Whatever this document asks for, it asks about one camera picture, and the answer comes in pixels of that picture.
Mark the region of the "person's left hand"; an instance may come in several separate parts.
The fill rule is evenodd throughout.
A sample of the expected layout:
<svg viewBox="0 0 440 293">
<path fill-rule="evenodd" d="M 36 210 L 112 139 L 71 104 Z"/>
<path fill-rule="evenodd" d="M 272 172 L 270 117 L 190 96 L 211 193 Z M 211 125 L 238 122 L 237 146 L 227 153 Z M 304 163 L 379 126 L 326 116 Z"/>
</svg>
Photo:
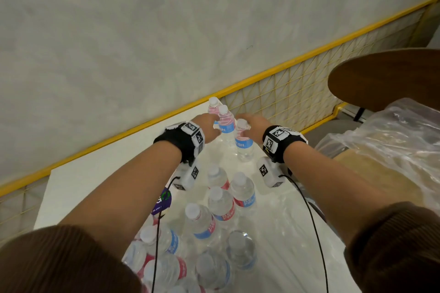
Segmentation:
<svg viewBox="0 0 440 293">
<path fill-rule="evenodd" d="M 201 130 L 205 135 L 205 143 L 209 144 L 206 142 L 206 127 L 208 125 L 214 125 L 215 122 L 218 122 L 219 120 L 220 117 L 215 114 L 204 113 L 204 114 L 199 114 L 194 118 L 192 118 L 191 122 L 197 124 L 201 128 Z"/>
</svg>

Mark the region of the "person's right hand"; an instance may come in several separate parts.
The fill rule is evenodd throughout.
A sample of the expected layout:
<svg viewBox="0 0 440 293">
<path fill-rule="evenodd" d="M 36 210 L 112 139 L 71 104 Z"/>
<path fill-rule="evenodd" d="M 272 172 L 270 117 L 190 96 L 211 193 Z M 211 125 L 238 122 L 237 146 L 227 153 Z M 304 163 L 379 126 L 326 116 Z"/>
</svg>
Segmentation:
<svg viewBox="0 0 440 293">
<path fill-rule="evenodd" d="M 256 124 L 250 125 L 251 129 L 244 132 L 244 136 L 252 139 L 259 146 L 263 145 L 263 136 L 267 128 L 273 124 L 259 114 L 256 115 Z"/>
</svg>

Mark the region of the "white-capped water bottle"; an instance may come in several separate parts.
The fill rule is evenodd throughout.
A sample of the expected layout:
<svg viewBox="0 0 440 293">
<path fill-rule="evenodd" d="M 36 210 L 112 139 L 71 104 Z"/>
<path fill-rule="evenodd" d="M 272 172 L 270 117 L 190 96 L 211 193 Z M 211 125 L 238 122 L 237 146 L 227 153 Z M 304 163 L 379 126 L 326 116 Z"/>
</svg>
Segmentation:
<svg viewBox="0 0 440 293">
<path fill-rule="evenodd" d="M 234 130 L 235 130 L 235 117 L 234 114 L 229 110 L 227 105 L 219 106 L 219 117 L 218 121 L 219 129 L 221 130 L 221 138 L 223 143 L 228 147 L 234 147 Z"/>
<path fill-rule="evenodd" d="M 209 100 L 209 106 L 208 106 L 208 113 L 209 114 L 215 114 L 215 115 L 219 115 L 219 108 L 222 105 L 221 101 L 217 98 L 217 97 L 210 97 Z"/>
<path fill-rule="evenodd" d="M 245 119 L 239 118 L 234 129 L 234 140 L 237 148 L 237 156 L 241 162 L 249 162 L 253 158 L 253 140 L 244 136 L 244 132 L 251 126 Z"/>
</svg>

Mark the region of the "person's right forearm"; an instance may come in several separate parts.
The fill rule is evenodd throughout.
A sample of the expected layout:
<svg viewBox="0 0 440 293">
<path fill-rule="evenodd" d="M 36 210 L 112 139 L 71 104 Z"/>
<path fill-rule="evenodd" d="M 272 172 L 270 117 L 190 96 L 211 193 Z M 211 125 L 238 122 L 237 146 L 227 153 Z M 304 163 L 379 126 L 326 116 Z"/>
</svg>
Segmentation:
<svg viewBox="0 0 440 293">
<path fill-rule="evenodd" d="M 376 212 L 395 203 L 357 173 L 303 142 L 290 144 L 283 158 L 346 246 Z"/>
</svg>

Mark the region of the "person's left forearm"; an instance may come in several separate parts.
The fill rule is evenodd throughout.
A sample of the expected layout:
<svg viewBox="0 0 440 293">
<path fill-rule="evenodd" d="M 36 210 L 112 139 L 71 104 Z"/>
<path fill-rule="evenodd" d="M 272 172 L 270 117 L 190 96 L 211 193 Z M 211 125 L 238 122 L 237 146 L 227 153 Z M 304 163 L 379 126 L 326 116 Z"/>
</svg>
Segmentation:
<svg viewBox="0 0 440 293">
<path fill-rule="evenodd" d="M 181 159 L 170 142 L 154 143 L 98 185 L 60 224 L 81 228 L 121 260 Z"/>
</svg>

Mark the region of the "group of water bottles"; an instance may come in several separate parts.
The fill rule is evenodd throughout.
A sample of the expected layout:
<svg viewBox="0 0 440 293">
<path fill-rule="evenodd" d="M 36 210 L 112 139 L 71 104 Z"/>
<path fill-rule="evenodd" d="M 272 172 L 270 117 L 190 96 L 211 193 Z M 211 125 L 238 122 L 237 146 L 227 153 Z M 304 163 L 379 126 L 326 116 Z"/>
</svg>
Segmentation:
<svg viewBox="0 0 440 293">
<path fill-rule="evenodd" d="M 200 173 L 204 169 L 198 163 Z M 181 191 L 185 200 L 194 187 Z M 202 182 L 202 191 L 207 192 L 206 204 L 188 202 L 178 206 L 182 213 L 183 234 L 176 230 L 177 222 L 168 223 L 168 218 L 150 215 L 135 235 L 126 250 L 122 262 L 141 279 L 147 293 L 171 292 L 182 283 L 189 285 L 192 293 L 206 293 L 206 290 L 227 291 L 233 285 L 236 269 L 250 269 L 254 261 L 243 266 L 238 260 L 246 256 L 246 247 L 255 252 L 255 246 L 248 233 L 239 226 L 239 215 L 255 207 L 256 194 L 253 181 L 238 172 L 232 180 L 225 169 L 211 164 L 207 169 L 207 189 Z"/>
</svg>

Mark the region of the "purple wrap label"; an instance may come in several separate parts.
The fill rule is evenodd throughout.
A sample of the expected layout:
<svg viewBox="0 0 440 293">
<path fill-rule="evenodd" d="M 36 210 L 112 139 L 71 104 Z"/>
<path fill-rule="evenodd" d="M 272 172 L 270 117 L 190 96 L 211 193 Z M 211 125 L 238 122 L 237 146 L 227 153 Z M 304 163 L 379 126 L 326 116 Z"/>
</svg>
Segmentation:
<svg viewBox="0 0 440 293">
<path fill-rule="evenodd" d="M 165 187 L 162 191 L 154 209 L 151 212 L 152 216 L 159 216 L 160 213 L 167 210 L 172 204 L 172 194 L 169 188 Z"/>
</svg>

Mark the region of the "tan wooden stool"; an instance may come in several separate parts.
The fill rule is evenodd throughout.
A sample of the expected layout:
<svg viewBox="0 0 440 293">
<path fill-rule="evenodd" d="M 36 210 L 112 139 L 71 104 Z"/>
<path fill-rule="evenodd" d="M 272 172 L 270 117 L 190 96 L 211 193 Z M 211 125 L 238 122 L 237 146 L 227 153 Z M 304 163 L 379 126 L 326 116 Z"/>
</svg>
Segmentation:
<svg viewBox="0 0 440 293">
<path fill-rule="evenodd" d="M 417 206 L 425 206 L 420 188 L 403 174 L 387 168 L 374 159 L 348 149 L 336 155 L 335 161 L 343 164 L 374 188 L 383 191 L 397 201 L 410 201 Z"/>
</svg>

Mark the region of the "round brown wooden table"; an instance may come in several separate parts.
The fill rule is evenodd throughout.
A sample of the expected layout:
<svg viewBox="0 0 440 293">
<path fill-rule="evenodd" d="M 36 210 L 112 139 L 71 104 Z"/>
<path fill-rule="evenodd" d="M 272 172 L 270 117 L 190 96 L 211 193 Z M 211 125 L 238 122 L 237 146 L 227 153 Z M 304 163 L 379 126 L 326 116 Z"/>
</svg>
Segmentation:
<svg viewBox="0 0 440 293">
<path fill-rule="evenodd" d="M 333 68 L 328 88 L 338 99 L 371 112 L 402 98 L 440 111 L 440 49 L 404 48 L 350 58 Z"/>
</svg>

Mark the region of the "clear plastic bag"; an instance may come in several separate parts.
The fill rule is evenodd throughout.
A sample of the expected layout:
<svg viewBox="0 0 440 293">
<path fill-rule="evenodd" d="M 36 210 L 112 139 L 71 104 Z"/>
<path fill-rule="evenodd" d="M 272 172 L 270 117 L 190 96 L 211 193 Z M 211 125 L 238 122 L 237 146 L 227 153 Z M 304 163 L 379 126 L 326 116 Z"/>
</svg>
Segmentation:
<svg viewBox="0 0 440 293">
<path fill-rule="evenodd" d="M 330 133 L 316 150 L 334 158 L 351 149 L 414 182 L 425 207 L 440 216 L 440 111 L 403 98 L 354 130 Z"/>
</svg>

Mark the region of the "brown left sleeve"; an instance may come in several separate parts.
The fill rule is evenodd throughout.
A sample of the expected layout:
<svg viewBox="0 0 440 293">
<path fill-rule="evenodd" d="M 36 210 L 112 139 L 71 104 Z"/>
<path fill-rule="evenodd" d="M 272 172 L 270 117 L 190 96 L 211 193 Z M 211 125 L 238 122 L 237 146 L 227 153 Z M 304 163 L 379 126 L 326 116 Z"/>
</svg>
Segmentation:
<svg viewBox="0 0 440 293">
<path fill-rule="evenodd" d="M 0 247 L 0 293 L 147 293 L 121 258 L 78 226 L 37 229 Z"/>
</svg>

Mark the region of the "brown sleeve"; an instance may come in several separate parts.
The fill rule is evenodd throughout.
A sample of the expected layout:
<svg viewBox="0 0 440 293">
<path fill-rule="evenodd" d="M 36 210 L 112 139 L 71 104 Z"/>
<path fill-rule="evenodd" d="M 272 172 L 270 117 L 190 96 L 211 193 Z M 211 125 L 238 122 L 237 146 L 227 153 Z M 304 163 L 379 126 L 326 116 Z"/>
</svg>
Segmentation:
<svg viewBox="0 0 440 293">
<path fill-rule="evenodd" d="M 379 210 L 344 257 L 362 293 L 440 293 L 440 217 L 411 202 Z"/>
<path fill-rule="evenodd" d="M 0 293 L 147 293 L 121 258 L 78 226 L 37 229 L 0 247 Z"/>
</svg>

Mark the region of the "brown right sleeve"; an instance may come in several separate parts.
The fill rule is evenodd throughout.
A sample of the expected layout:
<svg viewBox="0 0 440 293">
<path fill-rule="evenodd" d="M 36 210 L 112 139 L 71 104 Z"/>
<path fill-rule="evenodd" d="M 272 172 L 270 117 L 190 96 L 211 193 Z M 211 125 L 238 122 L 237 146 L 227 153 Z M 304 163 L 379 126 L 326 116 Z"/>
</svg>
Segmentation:
<svg viewBox="0 0 440 293">
<path fill-rule="evenodd" d="M 344 257 L 362 293 L 440 293 L 440 217 L 411 202 L 379 210 Z"/>
</svg>

